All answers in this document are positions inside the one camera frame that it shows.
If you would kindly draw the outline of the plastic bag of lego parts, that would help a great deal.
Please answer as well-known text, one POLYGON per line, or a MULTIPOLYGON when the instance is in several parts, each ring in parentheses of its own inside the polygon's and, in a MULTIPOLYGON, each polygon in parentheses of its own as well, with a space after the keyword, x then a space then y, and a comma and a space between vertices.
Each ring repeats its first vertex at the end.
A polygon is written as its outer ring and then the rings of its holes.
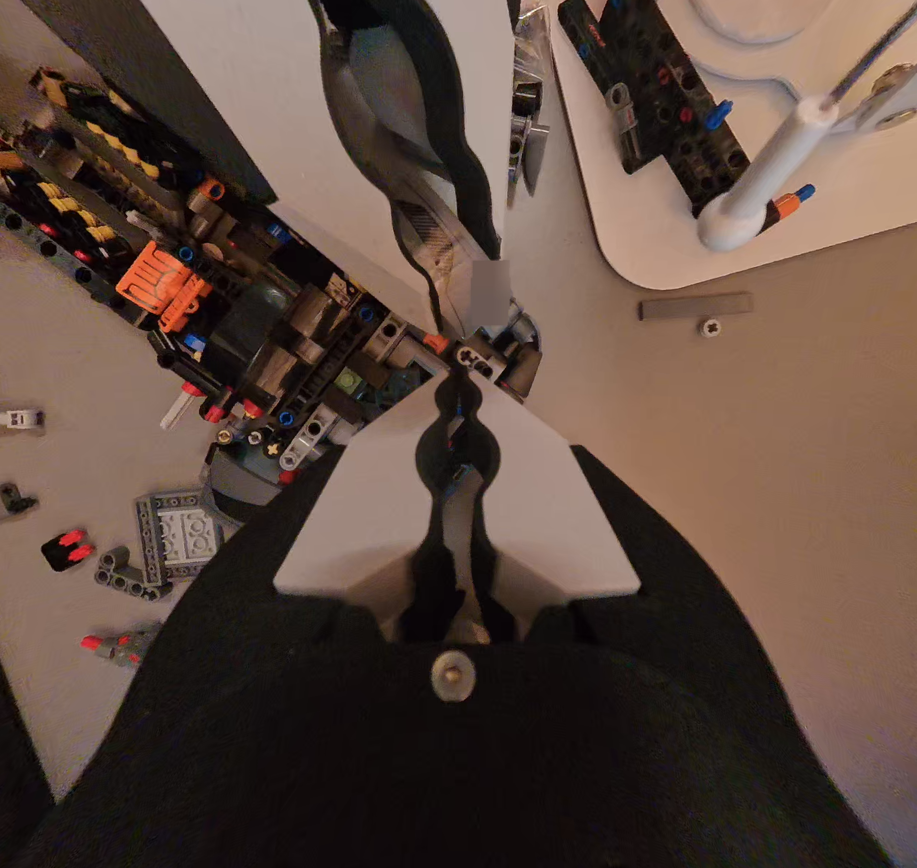
POLYGON ((550 129, 541 111, 553 68, 545 0, 511 0, 510 13, 514 52, 508 175, 513 200, 520 184, 533 196, 542 171, 550 129))

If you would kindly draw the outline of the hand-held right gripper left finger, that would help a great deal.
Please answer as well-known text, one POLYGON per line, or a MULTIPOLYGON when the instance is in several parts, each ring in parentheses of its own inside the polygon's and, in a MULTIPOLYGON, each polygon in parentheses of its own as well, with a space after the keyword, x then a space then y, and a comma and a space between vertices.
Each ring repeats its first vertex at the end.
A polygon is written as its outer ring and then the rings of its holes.
POLYGON ((440 372, 352 437, 274 576, 285 596, 337 599, 444 638, 459 612, 443 500, 458 378, 440 372))

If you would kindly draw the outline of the black lego piece red pins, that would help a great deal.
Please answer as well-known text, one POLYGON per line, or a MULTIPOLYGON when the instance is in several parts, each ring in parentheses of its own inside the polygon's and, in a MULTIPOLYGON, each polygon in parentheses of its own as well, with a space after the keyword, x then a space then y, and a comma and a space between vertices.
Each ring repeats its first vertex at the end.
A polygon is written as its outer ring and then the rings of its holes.
POLYGON ((75 528, 64 531, 40 547, 40 552, 56 573, 63 573, 96 554, 86 530, 75 528))

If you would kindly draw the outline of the grey flat lego tile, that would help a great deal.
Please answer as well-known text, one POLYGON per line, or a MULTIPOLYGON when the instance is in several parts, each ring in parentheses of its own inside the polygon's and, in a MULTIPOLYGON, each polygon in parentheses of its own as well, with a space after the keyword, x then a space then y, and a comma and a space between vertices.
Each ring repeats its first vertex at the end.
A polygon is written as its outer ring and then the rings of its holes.
POLYGON ((720 318, 754 311, 754 296, 748 291, 706 296, 682 296, 640 301, 637 317, 641 322, 720 318))

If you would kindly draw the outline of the grey angled lego beam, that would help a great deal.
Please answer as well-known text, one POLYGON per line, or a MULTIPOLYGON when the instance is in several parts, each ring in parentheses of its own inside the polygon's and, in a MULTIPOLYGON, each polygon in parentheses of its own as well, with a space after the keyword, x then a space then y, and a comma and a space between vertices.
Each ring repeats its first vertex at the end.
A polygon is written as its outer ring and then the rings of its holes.
POLYGON ((95 572, 95 582, 136 599, 157 602, 169 596, 174 586, 170 581, 150 585, 144 580, 141 568, 130 564, 130 552, 124 545, 100 554, 95 572))

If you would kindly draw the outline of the white handled tool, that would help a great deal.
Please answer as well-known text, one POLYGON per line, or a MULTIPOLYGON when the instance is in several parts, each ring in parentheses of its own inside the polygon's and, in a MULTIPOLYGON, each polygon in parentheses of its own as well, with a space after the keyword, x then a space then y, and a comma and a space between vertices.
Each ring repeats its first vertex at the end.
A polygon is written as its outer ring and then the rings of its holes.
POLYGON ((801 99, 727 193, 709 202, 697 220, 701 243, 717 253, 749 243, 764 229, 768 208, 782 186, 825 139, 840 103, 874 62, 915 23, 912 3, 824 95, 801 99))

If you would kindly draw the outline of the white base board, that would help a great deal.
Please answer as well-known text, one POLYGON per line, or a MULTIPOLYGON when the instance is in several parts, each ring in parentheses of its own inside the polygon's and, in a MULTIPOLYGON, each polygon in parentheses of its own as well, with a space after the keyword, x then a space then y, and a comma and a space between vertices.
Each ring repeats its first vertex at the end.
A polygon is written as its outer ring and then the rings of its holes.
MULTIPOLYGON (((787 220, 740 249, 713 253, 698 240, 689 200, 662 159, 627 175, 615 152, 610 113, 551 14, 556 76, 600 250, 623 278, 648 289, 680 289, 829 246, 915 224, 915 118, 869 133, 844 132, 818 150, 781 190, 811 183, 787 220)), ((599 15, 606 0, 586 0, 599 15)), ((831 0, 796 37, 737 44, 706 26, 690 0, 661 0, 676 36, 753 158, 794 99, 826 92, 915 0, 831 0)))

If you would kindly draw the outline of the grey lego frame white plate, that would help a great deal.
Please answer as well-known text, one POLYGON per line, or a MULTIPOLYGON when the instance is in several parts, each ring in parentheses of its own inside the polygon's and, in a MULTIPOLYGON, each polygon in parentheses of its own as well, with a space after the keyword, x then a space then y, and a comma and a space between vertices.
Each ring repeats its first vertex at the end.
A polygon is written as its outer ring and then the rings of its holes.
POLYGON ((134 508, 141 548, 137 566, 148 587, 193 581, 223 545, 221 523, 200 487, 143 495, 134 508))

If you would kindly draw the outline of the grey lego car model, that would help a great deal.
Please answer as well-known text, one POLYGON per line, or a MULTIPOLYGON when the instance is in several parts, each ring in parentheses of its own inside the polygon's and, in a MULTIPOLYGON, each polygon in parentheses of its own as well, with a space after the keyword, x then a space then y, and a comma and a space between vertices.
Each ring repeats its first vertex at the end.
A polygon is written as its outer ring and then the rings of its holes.
POLYGON ((448 365, 523 402, 533 319, 428 333, 288 224, 239 198, 107 86, 39 67, 38 123, 2 132, 2 227, 139 329, 213 427, 205 491, 234 523, 448 365))

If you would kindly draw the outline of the black lego frame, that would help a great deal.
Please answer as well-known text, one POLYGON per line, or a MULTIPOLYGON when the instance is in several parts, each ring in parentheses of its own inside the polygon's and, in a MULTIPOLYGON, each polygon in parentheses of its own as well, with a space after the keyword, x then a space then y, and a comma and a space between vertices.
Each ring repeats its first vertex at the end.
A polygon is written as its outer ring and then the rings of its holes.
MULTIPOLYGON (((662 159, 697 221, 754 160, 728 126, 732 102, 714 99, 656 0, 608 0, 600 18, 585 0, 565 0, 557 15, 612 115, 625 173, 662 159)), ((787 183, 774 196, 760 234, 816 193, 811 183, 796 191, 787 183)))

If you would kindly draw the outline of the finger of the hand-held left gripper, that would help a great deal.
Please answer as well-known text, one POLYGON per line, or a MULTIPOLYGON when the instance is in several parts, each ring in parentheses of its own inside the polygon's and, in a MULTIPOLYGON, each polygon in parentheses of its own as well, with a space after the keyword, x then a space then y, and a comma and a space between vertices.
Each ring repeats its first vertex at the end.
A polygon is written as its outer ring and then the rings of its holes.
POLYGON ((270 209, 409 324, 442 333, 418 238, 395 206, 409 164, 316 0, 139 0, 269 184, 270 209))
POLYGON ((365 0, 358 88, 404 153, 448 178, 458 219, 492 260, 506 211, 513 36, 507 0, 365 0))

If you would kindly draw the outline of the grey lego piece red pin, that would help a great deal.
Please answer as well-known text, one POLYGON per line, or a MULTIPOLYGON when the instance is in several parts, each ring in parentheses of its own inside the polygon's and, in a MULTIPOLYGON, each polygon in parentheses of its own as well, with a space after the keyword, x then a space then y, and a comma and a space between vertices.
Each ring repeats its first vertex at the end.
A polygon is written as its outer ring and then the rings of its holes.
POLYGON ((133 630, 90 633, 81 639, 79 645, 93 656, 117 667, 137 669, 163 625, 164 622, 150 622, 133 630))

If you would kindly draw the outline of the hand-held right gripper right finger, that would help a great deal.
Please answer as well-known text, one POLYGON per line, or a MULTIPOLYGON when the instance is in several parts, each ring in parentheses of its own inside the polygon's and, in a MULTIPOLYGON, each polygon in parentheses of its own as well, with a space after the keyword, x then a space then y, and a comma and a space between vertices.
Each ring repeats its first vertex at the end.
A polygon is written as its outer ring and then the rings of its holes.
POLYGON ((462 479, 462 637, 521 638, 538 613, 571 601, 635 596, 641 587, 571 445, 484 378, 462 403, 493 443, 466 435, 462 479))

